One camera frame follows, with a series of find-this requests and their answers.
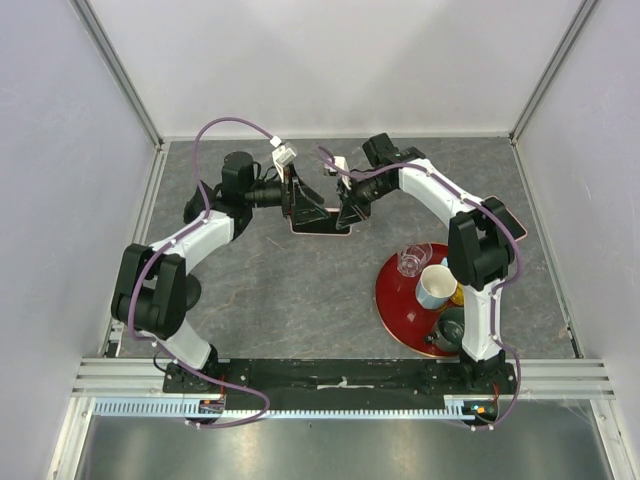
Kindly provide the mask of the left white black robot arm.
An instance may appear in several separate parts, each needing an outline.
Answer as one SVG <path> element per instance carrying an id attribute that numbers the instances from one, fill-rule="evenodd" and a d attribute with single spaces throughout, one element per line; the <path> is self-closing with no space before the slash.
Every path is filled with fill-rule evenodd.
<path id="1" fill-rule="evenodd" d="M 279 208 L 296 226 L 317 226 L 332 218 L 323 198 L 297 175 L 293 165 L 264 179 L 253 157 L 242 151 L 223 161 L 215 187 L 200 184 L 184 209 L 184 227 L 152 245 L 133 243 L 122 256 L 111 304 L 114 319 L 136 340 L 154 340 L 182 363 L 185 382 L 208 393 L 219 382 L 217 350 L 186 319 L 199 299 L 192 270 L 211 253 L 237 239 L 256 208 Z"/>

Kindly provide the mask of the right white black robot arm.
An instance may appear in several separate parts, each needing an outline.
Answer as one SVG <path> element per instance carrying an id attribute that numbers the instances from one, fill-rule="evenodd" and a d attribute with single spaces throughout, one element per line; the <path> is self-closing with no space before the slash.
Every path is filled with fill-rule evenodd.
<path id="1" fill-rule="evenodd" d="M 447 267 L 464 292 L 465 330 L 458 381 L 467 392 L 483 392 L 494 381 L 512 347 L 500 334 L 500 304 L 504 287 L 517 279 L 509 270 L 522 268 L 518 241 L 526 231 L 496 197 L 481 199 L 445 177 L 414 147 L 396 147 L 385 133 L 362 146 L 371 168 L 348 168 L 331 153 L 325 162 L 340 175 L 339 221 L 365 220 L 374 201 L 399 190 L 420 201 L 448 228 Z"/>

